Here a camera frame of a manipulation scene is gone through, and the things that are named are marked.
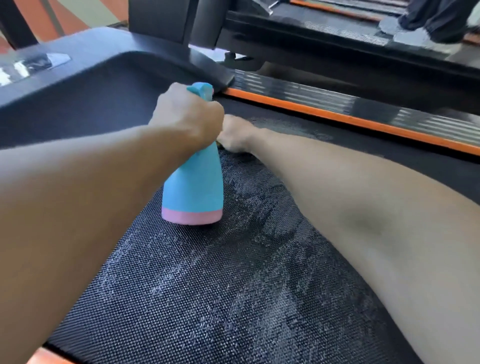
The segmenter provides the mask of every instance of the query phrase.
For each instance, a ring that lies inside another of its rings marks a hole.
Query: gray shoe
[[[380,23],[378,23],[380,30],[390,36],[394,36],[398,32],[405,31],[400,24],[398,23],[398,18],[394,16],[386,16],[383,18]]]
[[[419,28],[413,32],[397,33],[394,35],[393,41],[445,54],[457,53],[462,47],[461,43],[445,44],[433,42],[425,28]]]

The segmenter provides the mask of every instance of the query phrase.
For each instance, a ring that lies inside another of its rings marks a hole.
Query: black pants
[[[436,43],[458,43],[467,31],[467,19],[479,0],[411,0],[398,22],[407,30],[421,27]]]

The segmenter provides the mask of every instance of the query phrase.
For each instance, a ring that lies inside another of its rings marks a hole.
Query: blue spray bottle
[[[212,101],[213,87],[197,82],[187,88]],[[217,222],[223,213],[223,177],[216,143],[195,153],[165,181],[162,218],[182,225]]]

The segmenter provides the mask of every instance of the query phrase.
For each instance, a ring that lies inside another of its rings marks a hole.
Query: hand
[[[258,128],[251,122],[237,116],[225,115],[223,130],[217,140],[230,152],[249,152],[249,141],[256,131]]]
[[[197,151],[215,141],[222,130],[223,117],[223,107],[218,102],[207,102],[188,91],[187,86],[174,83],[158,97],[149,125],[185,131]]]

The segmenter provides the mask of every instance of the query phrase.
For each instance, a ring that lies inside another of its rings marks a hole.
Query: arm
[[[223,109],[174,84],[147,126],[0,151],[0,352],[25,364]]]
[[[480,206],[379,157],[231,116],[223,128],[218,140],[284,182],[425,364],[478,362]]]

